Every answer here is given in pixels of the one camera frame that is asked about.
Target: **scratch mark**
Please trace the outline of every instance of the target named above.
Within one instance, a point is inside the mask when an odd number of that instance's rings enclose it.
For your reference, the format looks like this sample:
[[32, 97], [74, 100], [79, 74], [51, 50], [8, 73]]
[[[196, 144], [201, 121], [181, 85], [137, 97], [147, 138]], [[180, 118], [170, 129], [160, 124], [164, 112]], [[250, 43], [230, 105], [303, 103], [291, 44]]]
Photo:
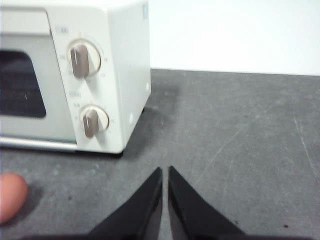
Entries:
[[289, 157], [286, 156], [286, 157], [278, 160], [278, 161], [276, 162], [276, 164], [272, 167], [272, 169], [278, 169], [278, 166], [279, 166], [280, 164], [282, 164], [283, 162], [290, 162], [291, 164], [294, 164], [294, 161], [293, 161], [291, 158], [289, 158]]
[[206, 164], [205, 168], [203, 169], [203, 171], [201, 172], [200, 176], [197, 178], [197, 180], [195, 181], [195, 184], [198, 184], [198, 182], [200, 181], [200, 179], [204, 176], [205, 171], [207, 170], [207, 168], [213, 164], [213, 162], [216, 160], [216, 158], [219, 156], [219, 154], [225, 149], [225, 147], [233, 140], [235, 139], [236, 136], [238, 136], [244, 129], [246, 129], [247, 127], [249, 127], [251, 124], [253, 124], [257, 119], [261, 118], [262, 115], [267, 114], [271, 109], [273, 109], [277, 104], [279, 104], [281, 102], [281, 99], [278, 100], [275, 104], [273, 104], [270, 107], [267, 107], [267, 109], [265, 109], [264, 111], [258, 113], [251, 121], [248, 121], [248, 123], [246, 125], [244, 125], [242, 128], [240, 128], [235, 134], [233, 134], [227, 141], [224, 142], [224, 144], [219, 148], [219, 150], [216, 152], [216, 154], [213, 156], [213, 158], [211, 159], [211, 161]]
[[252, 206], [250, 207], [249, 212], [248, 212], [249, 216], [252, 214], [252, 212], [254, 212], [257, 208], [260, 207], [260, 203], [261, 203], [262, 199], [263, 199], [262, 194], [259, 194], [259, 198], [258, 198], [257, 202], [255, 202], [254, 204], [251, 203]]
[[313, 107], [314, 107], [315, 109], [318, 108], [317, 105], [316, 105], [314, 102], [310, 101], [310, 103], [313, 105]]
[[252, 110], [251, 110], [250, 112], [248, 112], [246, 115], [250, 116], [250, 115], [253, 113], [253, 111], [256, 110], [256, 109], [259, 108], [259, 107], [261, 107], [261, 105], [260, 105], [260, 104], [257, 104], [257, 106], [256, 106], [256, 107], [253, 107]]
[[260, 159], [260, 157], [252, 152], [248, 152], [248, 154], [251, 156], [251, 157], [254, 157], [255, 159]]
[[[284, 189], [284, 186], [283, 186], [283, 184], [280, 184], [279, 185], [280, 186], [280, 192], [281, 193], [286, 193], [287, 191]], [[285, 199], [285, 202], [289, 202], [290, 204], [291, 204], [291, 206], [292, 206], [292, 208], [293, 208], [293, 210], [295, 210], [295, 212], [296, 213], [299, 213], [300, 211], [299, 211], [299, 209], [297, 208], [297, 206], [294, 204], [294, 202], [292, 201], [292, 198], [291, 197], [288, 197], [288, 195], [287, 194], [285, 194], [285, 196], [283, 196], [284, 197], [284, 199]]]
[[[238, 146], [238, 147], [241, 148], [244, 143], [245, 143], [245, 141], [243, 141], [240, 144], [240, 146]], [[222, 194], [222, 198], [221, 198], [222, 202], [224, 202], [224, 200], [225, 200], [225, 196], [226, 196], [227, 189], [228, 189], [229, 176], [230, 176], [231, 168], [233, 167], [235, 159], [236, 159], [236, 156], [234, 156], [234, 158], [232, 158], [232, 160], [230, 161], [229, 167], [228, 167], [228, 173], [227, 173], [227, 175], [225, 177], [225, 182], [224, 182], [224, 187], [223, 187], [223, 194]]]
[[199, 93], [198, 96], [201, 97], [203, 102], [207, 103], [207, 106], [208, 106], [209, 110], [211, 110], [211, 111], [214, 110], [214, 106], [213, 106], [213, 104], [212, 104], [212, 102], [210, 100], [205, 99], [203, 94], [201, 94], [201, 93]]
[[303, 148], [304, 148], [304, 151], [305, 151], [305, 155], [306, 155], [306, 157], [307, 157], [307, 159], [308, 159], [308, 163], [309, 163], [309, 166], [310, 166], [310, 168], [311, 168], [311, 171], [312, 171], [313, 175], [317, 178], [317, 177], [318, 177], [318, 174], [317, 174], [317, 172], [316, 172], [316, 168], [315, 168], [315, 166], [313, 165], [313, 162], [312, 162], [312, 160], [311, 160], [311, 158], [310, 158], [310, 156], [309, 156], [309, 151], [308, 151], [308, 149], [307, 149], [307, 147], [306, 147], [306, 143], [305, 143], [305, 140], [304, 140], [304, 137], [303, 137], [303, 134], [302, 134], [302, 129], [303, 129], [303, 127], [302, 127], [301, 123], [300, 123], [300, 128], [298, 127], [298, 123], [297, 123], [297, 119], [296, 119], [296, 114], [294, 114], [293, 120], [294, 120], [294, 123], [295, 123], [296, 130], [297, 130], [298, 133], [299, 133], [300, 140], [301, 140], [301, 142], [302, 142], [302, 145], [303, 145]]
[[220, 122], [221, 122], [220, 119], [218, 121], [216, 121], [215, 127], [218, 126]]

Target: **white toaster oven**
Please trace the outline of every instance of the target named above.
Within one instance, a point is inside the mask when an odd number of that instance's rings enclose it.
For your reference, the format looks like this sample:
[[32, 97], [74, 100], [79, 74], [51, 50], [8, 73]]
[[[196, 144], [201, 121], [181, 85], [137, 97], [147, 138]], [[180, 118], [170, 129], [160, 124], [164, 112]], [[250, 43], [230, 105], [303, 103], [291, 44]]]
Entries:
[[150, 94], [148, 1], [1, 0], [1, 146], [120, 153]]

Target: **glass window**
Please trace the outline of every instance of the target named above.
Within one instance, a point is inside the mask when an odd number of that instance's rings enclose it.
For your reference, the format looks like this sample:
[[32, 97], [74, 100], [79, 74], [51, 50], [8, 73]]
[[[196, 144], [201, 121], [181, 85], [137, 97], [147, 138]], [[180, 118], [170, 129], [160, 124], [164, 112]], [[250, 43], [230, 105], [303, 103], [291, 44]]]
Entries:
[[44, 118], [46, 108], [30, 57], [19, 51], [0, 51], [0, 114]]

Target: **timer knob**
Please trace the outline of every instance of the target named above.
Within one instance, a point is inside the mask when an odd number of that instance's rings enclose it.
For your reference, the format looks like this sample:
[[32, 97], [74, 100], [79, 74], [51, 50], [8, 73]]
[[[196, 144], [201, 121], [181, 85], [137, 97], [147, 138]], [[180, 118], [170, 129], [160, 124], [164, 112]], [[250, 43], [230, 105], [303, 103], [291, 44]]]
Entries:
[[96, 74], [101, 65], [98, 50], [86, 40], [74, 41], [68, 49], [68, 59], [72, 66], [73, 75], [83, 79]]
[[81, 112], [84, 134], [91, 139], [109, 126], [109, 117], [97, 106], [87, 106]]

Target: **gray countertop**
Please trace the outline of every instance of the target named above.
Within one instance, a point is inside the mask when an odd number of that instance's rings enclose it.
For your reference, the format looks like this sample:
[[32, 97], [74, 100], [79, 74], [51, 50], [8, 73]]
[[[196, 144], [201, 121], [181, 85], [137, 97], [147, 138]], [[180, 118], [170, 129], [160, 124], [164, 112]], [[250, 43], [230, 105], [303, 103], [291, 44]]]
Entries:
[[[153, 70], [122, 157], [1, 149], [1, 171], [30, 188], [1, 237], [86, 233], [173, 165], [246, 233], [320, 239], [319, 156], [320, 77]], [[166, 196], [160, 240], [172, 239]]]

